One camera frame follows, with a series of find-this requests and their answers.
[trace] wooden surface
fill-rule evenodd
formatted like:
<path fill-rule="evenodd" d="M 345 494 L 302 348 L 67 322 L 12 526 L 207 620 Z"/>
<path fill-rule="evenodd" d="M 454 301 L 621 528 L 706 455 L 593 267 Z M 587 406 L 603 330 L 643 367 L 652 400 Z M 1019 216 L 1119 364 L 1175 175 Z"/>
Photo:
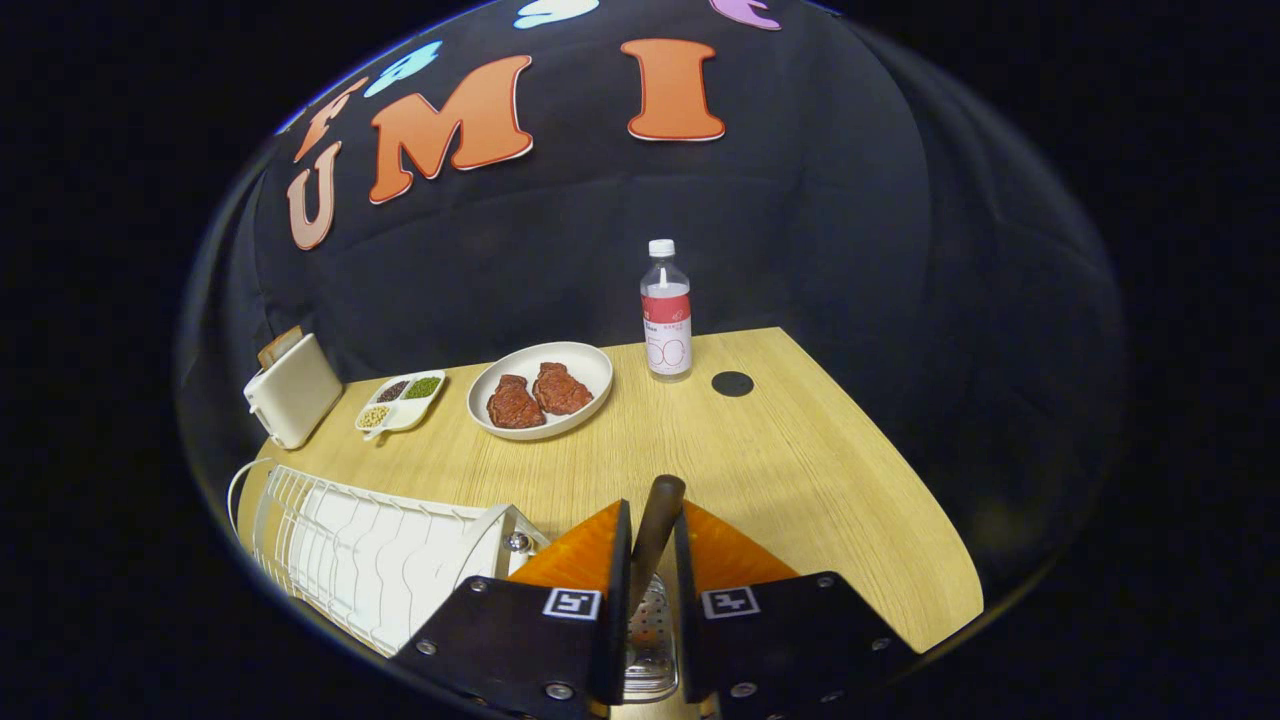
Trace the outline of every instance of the wooden surface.
<path fill-rule="evenodd" d="M 536 442 L 497 438 L 471 420 L 466 395 L 489 363 L 448 370 L 426 418 L 364 442 L 356 413 L 381 383 L 351 383 L 302 448 L 268 442 L 260 457 L 334 482 L 456 505 L 512 502 L 556 538 L 620 497 L 639 524 L 649 483 L 671 473 L 687 498 L 801 574 L 836 570 L 918 652 L 983 610 L 973 561 L 946 514 L 858 405 L 780 328 L 694 338 L 681 383 L 648 375 L 643 345 L 603 348 L 613 391 L 575 430 Z M 710 387 L 723 370 L 755 379 L 744 397 Z M 248 532 L 270 464 L 241 497 Z M 671 550 L 663 561 L 675 587 Z M 618 708 L 684 716 L 680 702 Z"/>

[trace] dish rack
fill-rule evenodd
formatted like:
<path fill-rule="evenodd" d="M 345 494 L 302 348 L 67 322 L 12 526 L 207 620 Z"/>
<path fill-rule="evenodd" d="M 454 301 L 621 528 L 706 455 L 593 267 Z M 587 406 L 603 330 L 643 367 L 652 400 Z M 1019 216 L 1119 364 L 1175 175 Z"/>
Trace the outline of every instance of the dish rack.
<path fill-rule="evenodd" d="M 462 579 L 506 578 L 550 542 L 513 505 L 428 502 L 275 465 L 251 544 L 285 593 L 390 657 Z"/>

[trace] spatula handle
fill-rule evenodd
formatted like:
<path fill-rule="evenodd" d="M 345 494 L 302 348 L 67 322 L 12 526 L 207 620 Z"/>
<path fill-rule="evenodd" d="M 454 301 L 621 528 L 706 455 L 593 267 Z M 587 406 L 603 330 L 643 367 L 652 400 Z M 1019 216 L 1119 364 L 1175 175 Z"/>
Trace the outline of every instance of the spatula handle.
<path fill-rule="evenodd" d="M 640 529 L 636 530 L 636 543 L 631 548 L 631 589 L 627 593 L 627 618 L 635 614 L 644 593 L 649 588 L 649 582 L 654 571 L 658 570 L 658 561 L 662 560 L 662 551 L 667 547 L 667 538 L 676 525 L 676 518 L 684 509 L 685 480 L 675 475 L 658 475 L 649 487 L 649 500 L 644 505 L 644 515 L 640 518 Z"/>

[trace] bottle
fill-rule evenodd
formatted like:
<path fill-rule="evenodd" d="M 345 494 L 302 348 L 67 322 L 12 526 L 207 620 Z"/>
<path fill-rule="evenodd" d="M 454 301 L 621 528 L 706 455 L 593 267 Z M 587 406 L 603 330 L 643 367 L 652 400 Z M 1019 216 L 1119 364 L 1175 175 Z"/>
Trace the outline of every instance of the bottle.
<path fill-rule="evenodd" d="M 663 383 L 678 383 L 687 378 L 694 365 L 689 275 L 676 268 L 675 256 L 675 241 L 649 241 L 653 268 L 640 281 L 649 374 Z"/>

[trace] raw meat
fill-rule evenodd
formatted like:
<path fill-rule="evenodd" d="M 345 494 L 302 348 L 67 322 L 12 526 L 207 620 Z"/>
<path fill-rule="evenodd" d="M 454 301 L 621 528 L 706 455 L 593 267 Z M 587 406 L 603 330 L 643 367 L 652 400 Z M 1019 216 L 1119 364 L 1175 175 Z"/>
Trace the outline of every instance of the raw meat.
<path fill-rule="evenodd" d="M 534 380 L 534 397 L 538 405 L 552 415 L 570 415 L 595 400 L 586 386 L 568 374 L 568 368 L 561 363 L 543 363 Z"/>
<path fill-rule="evenodd" d="M 520 375 L 503 375 L 498 379 L 498 389 L 493 391 L 493 397 L 485 406 L 494 427 L 518 430 L 547 424 L 547 415 L 543 415 L 525 389 L 527 382 Z"/>

